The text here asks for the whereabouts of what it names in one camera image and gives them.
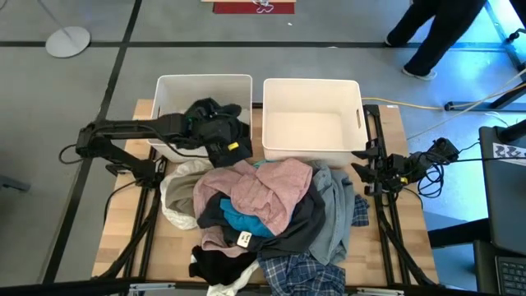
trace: person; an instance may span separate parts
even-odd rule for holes
[[[468,30],[485,3],[486,0],[414,0],[402,20],[385,37],[385,44],[389,47],[406,44],[418,28],[434,16],[426,39],[402,68],[408,76],[430,81],[436,77],[433,67]]]

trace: empty white bin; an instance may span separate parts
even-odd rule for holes
[[[323,160],[343,167],[365,150],[367,131],[356,81],[267,79],[263,150],[267,160]]]
[[[239,120],[251,125],[252,77],[244,74],[165,75],[157,80],[152,118],[167,113],[184,113],[199,99],[212,98],[220,105],[238,104],[242,108]],[[174,163],[192,158],[171,151],[160,140],[148,140],[160,154]],[[207,156],[205,147],[195,150],[178,149],[184,155]]]

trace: pink cloth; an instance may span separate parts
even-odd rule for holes
[[[231,169],[213,169],[194,187],[194,211],[201,216],[208,200],[217,192],[228,195],[233,207],[245,215],[257,215],[274,234],[288,226],[296,204],[305,196],[312,178],[312,168],[298,160],[262,164],[256,169],[245,160]],[[228,257],[246,252],[230,247],[223,240],[219,226],[202,229],[203,250],[219,250]]]

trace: shoe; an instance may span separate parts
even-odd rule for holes
[[[415,77],[423,81],[432,81],[433,79],[436,78],[436,75],[437,75],[436,72],[434,72],[433,70],[431,70],[429,74],[425,76],[414,75],[414,74],[409,73],[407,70],[405,70],[405,67],[402,67],[402,73],[407,76]]]
[[[387,40],[387,36],[385,37],[384,39],[384,43],[385,45],[389,46],[389,47],[392,47],[393,45],[391,45],[391,43],[389,43],[389,41]]]

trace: keyboard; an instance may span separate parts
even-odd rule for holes
[[[526,296],[526,258],[496,257],[501,295]]]

